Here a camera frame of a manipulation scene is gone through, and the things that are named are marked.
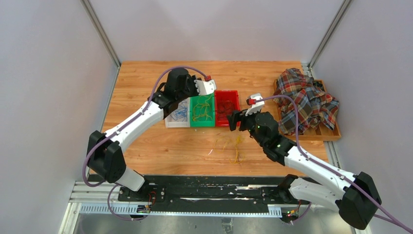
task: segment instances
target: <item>white wall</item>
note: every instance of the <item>white wall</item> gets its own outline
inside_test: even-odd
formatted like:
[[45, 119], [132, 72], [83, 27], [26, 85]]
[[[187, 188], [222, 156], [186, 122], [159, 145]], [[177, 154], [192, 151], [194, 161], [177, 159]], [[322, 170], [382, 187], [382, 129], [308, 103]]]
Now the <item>white wall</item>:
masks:
[[0, 3], [0, 233], [57, 233], [116, 75], [80, 1]]
[[342, 0], [91, 0], [121, 60], [309, 61]]
[[[314, 68], [340, 101], [344, 168], [372, 175], [383, 206], [411, 228], [412, 8], [408, 0], [353, 1]], [[371, 226], [374, 234], [405, 233], [376, 218]]]

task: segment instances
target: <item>gray floor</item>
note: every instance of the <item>gray floor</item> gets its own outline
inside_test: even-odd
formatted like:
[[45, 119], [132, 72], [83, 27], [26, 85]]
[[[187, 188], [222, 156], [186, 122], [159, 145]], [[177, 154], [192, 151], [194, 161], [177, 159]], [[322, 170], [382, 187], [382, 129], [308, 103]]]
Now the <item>gray floor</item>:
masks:
[[294, 226], [278, 218], [148, 216], [122, 221], [110, 214], [80, 214], [76, 234], [353, 234], [337, 213], [324, 208], [310, 211]]

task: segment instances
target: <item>red tray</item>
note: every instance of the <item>red tray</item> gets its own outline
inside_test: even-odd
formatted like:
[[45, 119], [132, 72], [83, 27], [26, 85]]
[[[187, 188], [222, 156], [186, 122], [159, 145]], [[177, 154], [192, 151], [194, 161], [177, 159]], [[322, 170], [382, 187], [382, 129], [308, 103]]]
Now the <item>red tray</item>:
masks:
[[215, 126], [228, 126], [226, 116], [232, 114], [233, 110], [240, 110], [238, 91], [215, 91]]

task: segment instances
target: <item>plaid shirt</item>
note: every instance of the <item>plaid shirt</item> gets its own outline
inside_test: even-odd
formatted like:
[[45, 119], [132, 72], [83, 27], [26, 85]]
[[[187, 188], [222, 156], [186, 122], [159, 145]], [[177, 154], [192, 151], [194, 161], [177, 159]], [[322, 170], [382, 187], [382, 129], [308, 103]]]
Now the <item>plaid shirt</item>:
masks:
[[[333, 130], [338, 111], [338, 100], [314, 86], [314, 78], [303, 75], [299, 69], [291, 68], [281, 73], [274, 95], [291, 97], [298, 108], [299, 133], [309, 127], [316, 128], [321, 122]], [[281, 108], [280, 128], [284, 134], [294, 135], [295, 113], [293, 104], [286, 98], [275, 98]]]

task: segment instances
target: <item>wooden table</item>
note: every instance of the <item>wooden table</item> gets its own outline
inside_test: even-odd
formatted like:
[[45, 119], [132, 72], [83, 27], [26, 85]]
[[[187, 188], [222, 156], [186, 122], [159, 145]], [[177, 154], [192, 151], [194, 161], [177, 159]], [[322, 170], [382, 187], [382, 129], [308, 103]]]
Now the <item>wooden table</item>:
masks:
[[[273, 94], [273, 81], [287, 68], [301, 68], [298, 61], [126, 61], [122, 63], [112, 100], [103, 126], [106, 131], [126, 119], [149, 97], [159, 75], [175, 65], [188, 65], [211, 75], [218, 90], [238, 90], [241, 109], [248, 106], [246, 98], [254, 93], [263, 97]], [[273, 101], [265, 102], [263, 111], [279, 119]], [[241, 163], [235, 159], [235, 139]], [[225, 141], [230, 141], [224, 151]], [[327, 161], [322, 141], [302, 141], [310, 153]], [[270, 161], [262, 148], [247, 132], [230, 132], [226, 127], [166, 128], [161, 121], [144, 132], [125, 152], [126, 164], [141, 174], [220, 175], [220, 176], [284, 176], [303, 175], [291, 168]]]

